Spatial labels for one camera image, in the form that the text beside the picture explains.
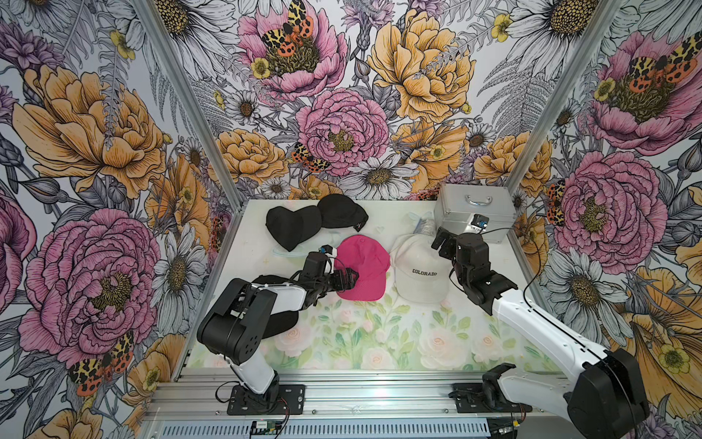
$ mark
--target pink rose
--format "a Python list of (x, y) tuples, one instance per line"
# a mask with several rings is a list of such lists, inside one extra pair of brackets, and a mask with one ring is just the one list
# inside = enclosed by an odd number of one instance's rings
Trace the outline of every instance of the pink rose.
[(312, 345), (312, 328), (304, 322), (298, 324), (287, 332), (276, 335), (275, 347), (282, 350), (289, 357), (299, 357), (303, 350)]
[(653, 32), (645, 38), (634, 32), (609, 57), (609, 67), (598, 72), (600, 85), (588, 115), (588, 126), (597, 139), (623, 150), (655, 155), (686, 138), (702, 122), (702, 68), (677, 83), (652, 84), (645, 95), (630, 89), (632, 59), (658, 60), (682, 43), (668, 44), (667, 40), (654, 41)]
[(597, 259), (605, 273), (633, 270), (663, 238), (668, 210), (658, 183), (651, 164), (632, 152), (589, 152), (566, 179), (558, 245)]
[(329, 162), (333, 176), (345, 176), (349, 166), (370, 157), (380, 157), (388, 146), (385, 112), (374, 100), (355, 91), (325, 91), (302, 108), (295, 118), (300, 124), (300, 142), (317, 159)]
[(17, 202), (0, 190), (0, 313), (22, 282), (22, 261), (37, 243), (37, 231)]
[(151, 332), (154, 264), (151, 230), (125, 211), (100, 209), (49, 233), (27, 264), (32, 309), (20, 323), (20, 346), (58, 354), (67, 367), (102, 358), (126, 333), (140, 343)]
[[(269, 55), (268, 47), (261, 40), (266, 32), (282, 29), (288, 22), (287, 4), (282, 14), (271, 11), (267, 17), (256, 11), (256, 16), (239, 19), (239, 47), (245, 50), (241, 61), (252, 65), (254, 76), (260, 78), (275, 99), (295, 100), (301, 96), (315, 96), (325, 88), (333, 88), (344, 77), (348, 52), (346, 36), (336, 34), (334, 26), (329, 26), (329, 19), (324, 9), (317, 13), (312, 5), (304, 1), (307, 16), (312, 18), (314, 29), (310, 40), (313, 48), (298, 47), (296, 53), (288, 58)], [(257, 65), (265, 66), (262, 72)]]

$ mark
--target case handle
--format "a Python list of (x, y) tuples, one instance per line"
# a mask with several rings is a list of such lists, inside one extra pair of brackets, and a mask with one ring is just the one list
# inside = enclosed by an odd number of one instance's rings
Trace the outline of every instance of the case handle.
[(485, 201), (473, 201), (470, 199), (470, 194), (465, 196), (465, 201), (468, 202), (468, 204), (472, 204), (473, 206), (487, 206), (488, 204), (492, 203), (492, 197), (489, 195), (485, 197)]

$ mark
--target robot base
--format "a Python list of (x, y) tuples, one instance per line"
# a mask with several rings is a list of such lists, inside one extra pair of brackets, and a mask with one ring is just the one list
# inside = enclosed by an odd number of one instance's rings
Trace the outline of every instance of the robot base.
[[(285, 399), (288, 403), (291, 416), (303, 413), (305, 404), (305, 387), (303, 385), (281, 384), (278, 396)], [(247, 414), (285, 415), (284, 404), (279, 402), (272, 409), (265, 409), (265, 406), (257, 402), (257, 400), (260, 400), (260, 395), (256, 395), (241, 386), (235, 386), (229, 399), (227, 414), (230, 416), (244, 416)]]
[[(522, 410), (519, 408), (519, 404), (513, 402), (490, 408), (482, 397), (482, 383), (457, 383), (453, 385), (453, 391), (460, 393), (460, 396), (454, 398), (458, 413), (519, 413)], [(527, 413), (532, 410), (531, 405), (522, 404), (522, 407)]]

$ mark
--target floral mat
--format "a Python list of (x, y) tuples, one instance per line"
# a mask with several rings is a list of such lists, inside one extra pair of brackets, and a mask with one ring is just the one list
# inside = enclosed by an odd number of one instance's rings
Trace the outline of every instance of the floral mat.
[[(527, 371), (556, 372), (556, 364), (522, 335), (474, 306), (455, 287), (440, 304), (400, 297), (393, 285), (376, 302), (336, 293), (300, 312), (291, 330), (260, 349), (276, 370), (488, 370), (512, 362)], [(187, 367), (227, 367), (195, 343)]]

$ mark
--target pink baseball cap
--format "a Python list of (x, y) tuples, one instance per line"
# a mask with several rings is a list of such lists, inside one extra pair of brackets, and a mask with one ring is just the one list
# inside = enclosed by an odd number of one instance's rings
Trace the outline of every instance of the pink baseball cap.
[(356, 286), (338, 293), (350, 301), (377, 301), (385, 293), (390, 255), (378, 241), (363, 235), (346, 238), (336, 249), (334, 269), (352, 268), (358, 272)]

